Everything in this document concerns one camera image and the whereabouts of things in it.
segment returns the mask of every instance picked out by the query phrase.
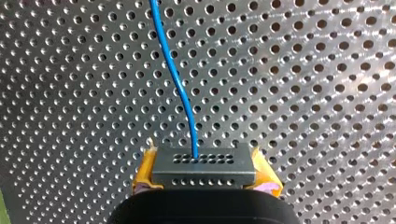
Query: yellow plastic part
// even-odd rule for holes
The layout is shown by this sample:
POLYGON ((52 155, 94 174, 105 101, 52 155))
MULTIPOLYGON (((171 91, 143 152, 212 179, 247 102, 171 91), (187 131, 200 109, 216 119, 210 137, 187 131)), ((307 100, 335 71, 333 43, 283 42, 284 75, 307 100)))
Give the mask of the yellow plastic part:
POLYGON ((137 171, 136 178, 132 184, 132 188, 136 187, 137 183, 143 183, 150 186, 152 189, 163 189, 163 185, 155 185, 151 183, 151 171, 157 155, 157 148, 150 141, 150 149, 146 150, 143 156, 142 163, 137 171))
POLYGON ((279 189, 273 189, 272 193, 274 196, 279 197, 283 189, 282 182, 257 147, 253 150, 251 159, 253 160, 253 165, 256 170, 256 183, 245 189, 255 189, 264 183, 276 183, 279 185, 279 189))

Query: metal surface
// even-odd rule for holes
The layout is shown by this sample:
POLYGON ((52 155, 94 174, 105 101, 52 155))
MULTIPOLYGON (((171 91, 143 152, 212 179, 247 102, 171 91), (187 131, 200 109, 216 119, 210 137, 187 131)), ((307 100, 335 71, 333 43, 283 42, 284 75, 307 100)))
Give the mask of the metal surface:
MULTIPOLYGON (((202 147, 260 146, 303 223, 396 221, 395 1, 162 2, 202 147)), ((147 137, 190 142, 149 3, 0 8, 11 220, 105 223, 147 137)))
POLYGON ((237 148, 199 149, 198 159, 190 148, 159 147, 152 181, 166 189, 241 189, 253 185, 255 170, 248 144, 237 148))

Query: hole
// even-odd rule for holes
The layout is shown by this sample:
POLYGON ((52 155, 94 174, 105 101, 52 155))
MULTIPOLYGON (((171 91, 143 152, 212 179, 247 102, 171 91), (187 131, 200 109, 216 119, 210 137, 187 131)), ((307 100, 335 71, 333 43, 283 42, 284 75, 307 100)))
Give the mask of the hole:
POLYGON ((302 7, 304 5, 304 0, 295 0, 294 5, 297 7, 302 7))
POLYGON ((273 8, 279 8, 281 6, 281 3, 280 3, 279 0, 275 0, 275 1, 272 2, 271 6, 273 8))
POLYGON ((388 41, 388 47, 396 48, 396 39, 391 39, 390 41, 388 41))
POLYGON ((259 7, 259 4, 256 1, 251 2, 248 7, 250 8, 250 10, 256 10, 259 7))
POLYGON ((215 11, 215 8, 212 5, 206 6, 205 11, 207 14, 212 14, 215 11))
POLYGON ((108 13, 108 19, 109 19, 110 21, 116 21, 116 20, 117 20, 117 14, 114 13, 114 12, 108 13))
POLYGON ((272 31, 277 32, 277 31, 279 31, 279 29, 280 29, 280 24, 279 23, 275 22, 275 23, 273 23, 271 25, 271 30, 272 31))
POLYGON ((187 16, 191 16, 192 13, 194 13, 194 9, 192 7, 186 7, 184 13, 186 13, 187 16))
POLYGON ((232 186, 234 183, 235 183, 235 181, 233 179, 227 180, 227 185, 228 186, 232 186))
POLYGON ((341 25, 344 27, 348 27, 352 24, 352 20, 350 18, 345 18, 341 21, 341 25))
POLYGON ((234 11, 236 10, 235 4, 234 4, 234 3, 228 4, 228 5, 227 5, 227 10, 228 10, 229 12, 234 12, 234 11))
POLYGON ((327 26, 327 22, 325 20, 320 20, 317 23, 317 27, 320 29, 324 29, 327 26))
POLYGON ((367 25, 374 25, 374 24, 376 24, 376 17, 369 17, 369 18, 367 18, 366 24, 367 24, 367 25))
POLYGON ((174 15, 174 10, 172 9, 172 8, 167 8, 166 10, 165 10, 165 16, 166 17, 173 17, 173 15, 174 15))

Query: gray metal plate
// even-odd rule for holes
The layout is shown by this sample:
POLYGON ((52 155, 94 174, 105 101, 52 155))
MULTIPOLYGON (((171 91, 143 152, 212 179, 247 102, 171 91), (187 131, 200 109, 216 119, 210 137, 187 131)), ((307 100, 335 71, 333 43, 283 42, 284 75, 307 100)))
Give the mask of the gray metal plate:
POLYGON ((191 157, 190 147, 159 147, 151 180, 165 189, 242 189, 255 183, 255 175, 246 143, 200 147, 197 159, 191 157))
MULTIPOLYGON (((304 223, 396 222, 396 3, 162 0, 203 147, 260 146, 304 223)), ((143 0, 0 6, 14 223, 105 223, 188 123, 143 0)))

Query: perforated panel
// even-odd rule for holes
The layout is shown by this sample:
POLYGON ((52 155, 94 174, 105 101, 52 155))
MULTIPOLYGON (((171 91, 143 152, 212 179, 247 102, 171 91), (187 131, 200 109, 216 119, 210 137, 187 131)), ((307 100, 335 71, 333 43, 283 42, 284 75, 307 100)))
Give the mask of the perforated panel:
MULTIPOLYGON (((147 1, 0 6, 1 185, 14 223, 105 223, 141 151, 188 123, 147 1)), ((395 223, 391 0, 162 0, 202 147, 260 147, 303 223, 395 223)))

